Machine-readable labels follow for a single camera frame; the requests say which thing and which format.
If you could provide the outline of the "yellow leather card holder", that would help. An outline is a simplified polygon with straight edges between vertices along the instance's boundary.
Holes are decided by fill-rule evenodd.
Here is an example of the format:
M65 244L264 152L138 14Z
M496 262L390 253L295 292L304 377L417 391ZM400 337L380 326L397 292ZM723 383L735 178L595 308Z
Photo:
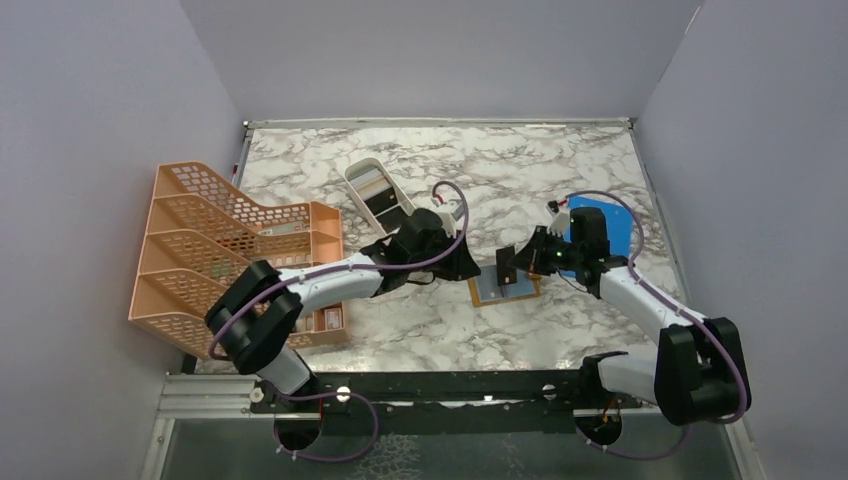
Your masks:
M471 302L474 307L515 302L541 296L541 277L517 272L516 282L499 285L495 264L481 267L481 274L468 280Z

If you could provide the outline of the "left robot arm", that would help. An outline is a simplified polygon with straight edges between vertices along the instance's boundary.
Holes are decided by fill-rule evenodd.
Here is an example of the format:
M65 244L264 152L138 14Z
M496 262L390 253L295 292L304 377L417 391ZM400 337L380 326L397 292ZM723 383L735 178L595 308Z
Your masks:
M276 389L285 407L298 411L314 397L314 374L288 344L298 319L348 300L392 292L413 272L446 281L478 276L480 267L462 231L449 235L434 211L418 208L396 232L334 263L276 269L250 264L205 315L213 335L242 375L255 374Z

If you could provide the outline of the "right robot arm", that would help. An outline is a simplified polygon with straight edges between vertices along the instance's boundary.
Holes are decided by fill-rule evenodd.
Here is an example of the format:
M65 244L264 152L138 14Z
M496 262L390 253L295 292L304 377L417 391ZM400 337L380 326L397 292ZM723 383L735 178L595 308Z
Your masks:
M616 394L660 408L673 425L740 419L751 406L741 339L727 318L707 318L660 291L632 259L610 250L596 207L560 211L539 225L510 267L539 276L570 271L595 298L627 317L657 347L653 359L615 351L584 359L579 398L600 407Z

